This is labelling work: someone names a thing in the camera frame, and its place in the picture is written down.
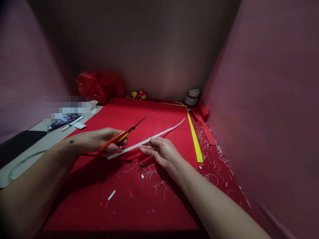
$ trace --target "white table surface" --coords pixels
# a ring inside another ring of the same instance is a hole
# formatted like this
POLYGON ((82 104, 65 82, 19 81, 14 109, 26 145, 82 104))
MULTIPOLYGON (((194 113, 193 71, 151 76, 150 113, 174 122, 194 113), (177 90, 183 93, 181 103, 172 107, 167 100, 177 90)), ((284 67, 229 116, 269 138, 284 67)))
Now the white table surface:
MULTIPOLYGON (((101 106, 97 108, 97 111, 95 114, 90 114, 89 117, 81 119, 79 122, 82 124, 85 124, 85 122, 92 118, 94 115, 96 115, 100 110, 101 106)), ((46 131, 48 129, 48 126, 46 123, 41 122, 37 124, 36 126, 32 127, 29 130, 35 130, 35 131, 46 131)), ((61 131, 61 128, 56 129, 54 131, 51 131, 47 135, 45 135, 43 138, 41 138, 38 142, 36 142, 34 145, 32 145, 30 148, 28 148, 26 151, 24 151, 22 154, 20 154, 18 157, 16 157, 14 160, 12 160, 10 163, 8 163, 6 166, 4 166, 2 169, 0 169, 0 188, 6 187, 10 180, 9 180, 9 174, 14 169, 16 165, 18 165, 22 160, 26 159, 30 155, 40 152, 42 150, 46 150, 51 148, 53 145, 67 137, 69 134, 74 132, 76 130, 75 127, 71 126, 70 128, 66 129, 65 131, 61 131)), ((21 164, 19 167, 17 167, 13 173, 12 178, 16 179, 18 176, 20 176, 24 171, 26 171, 32 164, 34 164, 35 161, 37 161, 43 154, 38 154, 23 164, 21 164)))

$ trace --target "red scissors handle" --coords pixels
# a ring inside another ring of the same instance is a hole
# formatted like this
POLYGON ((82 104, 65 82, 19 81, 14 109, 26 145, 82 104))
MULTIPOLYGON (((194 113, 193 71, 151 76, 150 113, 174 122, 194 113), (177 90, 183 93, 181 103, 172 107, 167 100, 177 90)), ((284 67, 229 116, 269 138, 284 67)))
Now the red scissors handle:
POLYGON ((103 145, 100 149, 98 154, 102 154, 104 149, 106 149, 107 146, 109 146, 111 143, 113 144, 117 144, 119 142, 119 140, 127 134, 127 131, 123 131, 122 133, 118 134, 117 136, 113 137, 112 139, 110 139, 105 145, 103 145))

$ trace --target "scissor blade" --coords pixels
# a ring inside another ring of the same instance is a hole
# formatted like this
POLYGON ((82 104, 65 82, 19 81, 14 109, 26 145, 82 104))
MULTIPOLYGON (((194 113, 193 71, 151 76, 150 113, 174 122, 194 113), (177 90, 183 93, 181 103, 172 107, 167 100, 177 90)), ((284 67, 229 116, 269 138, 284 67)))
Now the scissor blade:
POLYGON ((144 119, 142 119, 142 120, 141 120, 140 122, 138 122, 136 125, 132 126, 132 128, 130 128, 128 132, 131 132, 132 130, 134 130, 135 127, 138 126, 139 123, 141 123, 143 120, 145 120, 146 117, 147 117, 147 116, 145 116, 144 119))
POLYGON ((144 117, 144 119, 142 119, 140 122, 138 122, 138 123, 137 123, 136 125, 134 125, 133 127, 138 126, 138 125, 139 125, 139 123, 141 123, 143 120, 145 120, 145 119, 146 119, 146 117, 147 117, 147 116, 145 116, 145 117, 144 117))

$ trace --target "scissors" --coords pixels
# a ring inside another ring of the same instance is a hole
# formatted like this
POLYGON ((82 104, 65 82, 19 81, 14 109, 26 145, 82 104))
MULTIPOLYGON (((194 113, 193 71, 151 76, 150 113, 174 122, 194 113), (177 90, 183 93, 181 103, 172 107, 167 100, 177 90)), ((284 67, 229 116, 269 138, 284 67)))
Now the scissors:
POLYGON ((139 125, 139 123, 141 123, 143 120, 145 120, 147 116, 144 117, 144 119, 142 119, 140 122, 138 122, 136 125, 132 126, 128 131, 123 131, 122 133, 118 134, 117 136, 113 137, 111 140, 109 140, 105 145, 103 145, 100 149, 98 154, 102 154, 103 150, 109 146, 111 143, 113 144, 117 144, 119 142, 121 142, 123 139, 125 139, 132 130, 135 129, 136 126, 139 125))

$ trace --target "glue tube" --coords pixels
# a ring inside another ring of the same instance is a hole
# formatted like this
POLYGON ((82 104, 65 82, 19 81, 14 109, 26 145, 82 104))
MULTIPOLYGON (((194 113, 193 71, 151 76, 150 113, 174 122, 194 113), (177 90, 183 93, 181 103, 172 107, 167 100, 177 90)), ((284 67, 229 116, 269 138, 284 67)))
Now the glue tube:
POLYGON ((50 128, 48 128, 48 130, 60 128, 66 124, 69 124, 69 123, 75 121, 78 118, 80 118, 80 116, 72 115, 72 116, 66 116, 66 117, 63 117, 61 119, 58 119, 57 121, 55 121, 51 125, 50 128))

